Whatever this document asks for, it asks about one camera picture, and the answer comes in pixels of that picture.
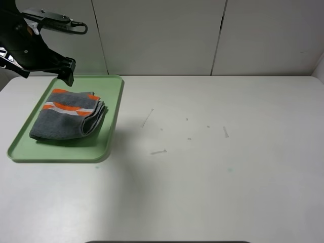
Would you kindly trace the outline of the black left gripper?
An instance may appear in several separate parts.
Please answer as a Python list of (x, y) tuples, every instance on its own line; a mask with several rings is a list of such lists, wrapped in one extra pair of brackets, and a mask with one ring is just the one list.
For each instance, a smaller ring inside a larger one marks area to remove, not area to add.
[(57, 79), (72, 87), (75, 60), (51, 50), (41, 35), (2, 34), (1, 44), (24, 70), (56, 73)]

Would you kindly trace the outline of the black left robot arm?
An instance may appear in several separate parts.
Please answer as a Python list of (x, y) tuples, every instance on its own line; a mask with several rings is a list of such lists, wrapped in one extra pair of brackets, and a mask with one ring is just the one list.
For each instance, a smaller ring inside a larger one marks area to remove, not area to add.
[(40, 34), (35, 34), (18, 11), (15, 1), (1, 1), (1, 46), (18, 63), (1, 57), (1, 68), (27, 78), (31, 72), (57, 74), (71, 87), (74, 82), (75, 60), (51, 50)]

